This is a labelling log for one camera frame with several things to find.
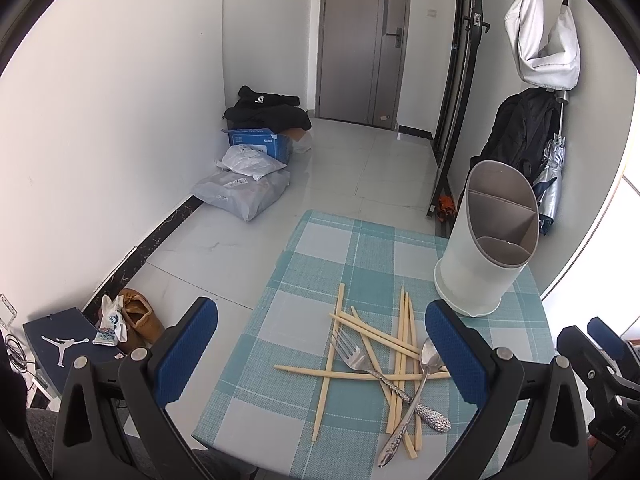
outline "white utensil holder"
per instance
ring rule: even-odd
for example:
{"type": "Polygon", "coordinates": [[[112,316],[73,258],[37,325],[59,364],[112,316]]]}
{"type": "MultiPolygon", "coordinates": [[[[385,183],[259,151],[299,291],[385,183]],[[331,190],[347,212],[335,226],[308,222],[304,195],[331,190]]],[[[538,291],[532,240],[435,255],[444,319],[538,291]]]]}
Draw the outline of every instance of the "white utensil holder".
{"type": "Polygon", "coordinates": [[[484,160],[469,173],[436,290],[457,313],[491,314],[538,244],[538,204],[515,168],[484,160]]]}

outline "door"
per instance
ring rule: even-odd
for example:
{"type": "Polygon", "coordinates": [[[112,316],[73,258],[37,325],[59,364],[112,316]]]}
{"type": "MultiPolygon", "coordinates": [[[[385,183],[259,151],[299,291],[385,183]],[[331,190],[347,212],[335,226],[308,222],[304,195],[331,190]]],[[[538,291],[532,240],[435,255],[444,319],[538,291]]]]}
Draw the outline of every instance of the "door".
{"type": "Polygon", "coordinates": [[[316,116],[393,128],[407,0],[322,0],[316,116]]]}
{"type": "Polygon", "coordinates": [[[433,151],[438,171],[431,193],[429,216],[433,215],[440,193],[447,182],[447,174],[465,117],[483,28],[489,31],[488,23],[482,21],[482,0],[456,0],[449,73],[438,126],[433,137],[433,151]]]}

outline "black baseboard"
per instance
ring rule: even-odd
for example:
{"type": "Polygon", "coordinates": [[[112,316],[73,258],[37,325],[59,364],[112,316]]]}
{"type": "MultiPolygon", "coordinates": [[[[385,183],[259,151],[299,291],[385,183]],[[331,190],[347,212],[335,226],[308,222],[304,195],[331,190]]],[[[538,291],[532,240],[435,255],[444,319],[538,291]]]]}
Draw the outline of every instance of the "black baseboard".
{"type": "Polygon", "coordinates": [[[427,132],[426,130],[419,130],[418,128],[411,128],[409,126],[402,126],[402,124],[398,126],[398,132],[400,132],[401,134],[412,135],[414,137],[422,137],[423,139],[433,139],[431,132],[427,132]]]}
{"type": "Polygon", "coordinates": [[[184,222],[197,208],[202,205],[202,200],[191,196],[171,213],[154,231],[146,237],[129,257],[116,269],[106,283],[95,293],[89,304],[82,311],[84,316],[92,323],[98,321],[98,310],[102,304],[103,295],[112,300],[127,286],[129,280],[145,264],[146,259],[164,242],[175,229],[184,222]]]}

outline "tiled floor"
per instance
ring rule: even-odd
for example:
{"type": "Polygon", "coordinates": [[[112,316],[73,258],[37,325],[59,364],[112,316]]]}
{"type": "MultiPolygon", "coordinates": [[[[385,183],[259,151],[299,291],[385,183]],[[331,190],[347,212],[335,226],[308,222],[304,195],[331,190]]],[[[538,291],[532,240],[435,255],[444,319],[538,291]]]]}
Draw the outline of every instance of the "tiled floor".
{"type": "MultiPolygon", "coordinates": [[[[202,205],[129,282],[146,295],[166,325],[199,296],[218,306],[218,329],[182,397],[167,408],[191,438],[222,368],[251,316],[275,261],[308,209],[434,234],[426,217],[436,173],[428,142],[335,121],[312,120],[313,148],[294,154],[291,184],[251,222],[202,205]]],[[[131,421],[126,425],[135,433],[131,421]]]]}

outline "metal bolt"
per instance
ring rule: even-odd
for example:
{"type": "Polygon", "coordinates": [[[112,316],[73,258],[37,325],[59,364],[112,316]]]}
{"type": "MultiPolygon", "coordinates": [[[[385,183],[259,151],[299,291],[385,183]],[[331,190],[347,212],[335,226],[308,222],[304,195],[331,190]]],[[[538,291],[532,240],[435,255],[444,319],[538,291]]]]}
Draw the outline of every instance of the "metal bolt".
{"type": "Polygon", "coordinates": [[[142,361],[146,357],[146,348],[136,348],[133,352],[131,352],[131,358],[134,361],[142,361]]]}
{"type": "Polygon", "coordinates": [[[508,348],[505,348],[504,346],[501,346],[500,348],[497,348],[495,350],[495,354],[502,360],[504,361],[508,361],[509,359],[511,359],[513,357],[513,352],[511,350],[509,350],[508,348]]]}
{"type": "Polygon", "coordinates": [[[77,357],[76,360],[74,361],[74,368],[84,368],[87,364],[87,358],[84,357],[83,355],[81,355],[80,357],[77,357]]]}
{"type": "Polygon", "coordinates": [[[571,363],[569,362],[569,359],[567,359],[563,355],[559,355],[558,357],[556,357],[556,364],[561,368],[568,368],[569,364],[571,363]]]}

